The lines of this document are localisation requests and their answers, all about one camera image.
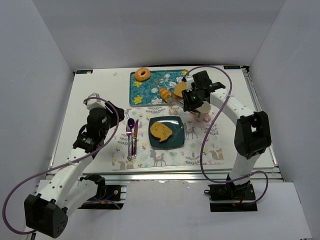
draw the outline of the spoon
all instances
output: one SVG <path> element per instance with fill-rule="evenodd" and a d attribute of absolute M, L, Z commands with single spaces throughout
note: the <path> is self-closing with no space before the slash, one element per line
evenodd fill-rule
<path fill-rule="evenodd" d="M 134 154 L 134 141 L 133 141 L 133 133 L 132 133 L 132 129 L 135 127 L 135 120 L 133 118 L 129 118 L 128 119 L 128 126 L 131 129 L 131 153 Z"/>

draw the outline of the plate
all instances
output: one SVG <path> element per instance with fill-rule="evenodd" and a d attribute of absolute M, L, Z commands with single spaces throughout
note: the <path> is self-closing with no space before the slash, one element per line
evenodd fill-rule
<path fill-rule="evenodd" d="M 155 122 L 162 123 L 172 130 L 172 135 L 167 140 L 159 142 L 159 140 L 151 134 L 150 127 Z M 179 116 L 159 116 L 151 118 L 148 132 L 150 145 L 154 149 L 176 149 L 185 144 L 185 128 Z"/>

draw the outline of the wall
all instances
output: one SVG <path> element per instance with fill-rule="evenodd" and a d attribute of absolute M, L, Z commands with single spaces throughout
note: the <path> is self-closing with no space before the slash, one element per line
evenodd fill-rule
<path fill-rule="evenodd" d="M 23 179 L 45 170 L 71 90 L 72 72 L 31 0 L 0 8 L 0 206 Z M 9 222 L 25 226 L 31 180 L 9 202 Z M 21 239 L 0 220 L 1 239 Z"/>
<path fill-rule="evenodd" d="M 314 239 L 320 239 L 319 9 L 319 1 L 287 0 L 250 67 L 280 170 L 294 181 Z"/>
<path fill-rule="evenodd" d="M 284 0 L 33 0 L 74 71 L 250 65 Z"/>

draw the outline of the slice of bread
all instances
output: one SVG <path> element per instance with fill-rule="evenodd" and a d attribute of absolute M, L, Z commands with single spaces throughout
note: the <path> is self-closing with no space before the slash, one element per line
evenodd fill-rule
<path fill-rule="evenodd" d="M 185 82 L 179 82 L 175 87 L 174 87 L 174 90 L 173 90 L 173 93 L 179 97 L 179 98 L 183 98 L 182 97 L 182 91 L 183 90 L 186 90 L 187 89 L 187 84 Z"/>
<path fill-rule="evenodd" d="M 151 125 L 150 133 L 156 139 L 159 139 L 159 142 L 161 143 L 167 140 L 173 132 L 169 127 L 167 127 L 163 123 L 156 121 L 154 124 Z"/>

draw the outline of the floral placemat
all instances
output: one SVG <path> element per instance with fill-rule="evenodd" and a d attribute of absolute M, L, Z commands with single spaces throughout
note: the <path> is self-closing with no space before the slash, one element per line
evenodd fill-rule
<path fill-rule="evenodd" d="M 173 92 L 175 86 L 182 81 L 187 72 L 186 69 L 150 71 L 150 78 L 143 82 L 136 81 L 135 72 L 132 72 L 130 74 L 130 105 L 165 105 L 166 102 L 159 94 L 159 88 Z"/>
<path fill-rule="evenodd" d="M 172 150 L 154 150 L 149 141 L 149 120 L 160 116 L 179 116 L 184 125 L 184 146 Z M 205 120 L 196 121 L 194 115 L 184 112 L 178 106 L 152 106 L 128 108 L 125 119 L 120 123 L 116 135 L 105 147 L 112 155 L 112 169 L 126 170 L 134 168 L 165 167 L 178 165 L 198 165 L 200 163 L 200 149 L 207 129 L 214 117 L 210 112 Z M 137 135 L 137 156 L 132 161 L 127 160 L 128 137 L 126 135 L 127 119 L 139 120 Z M 223 164 L 224 156 L 219 139 L 217 125 L 210 131 L 203 153 L 204 164 Z"/>

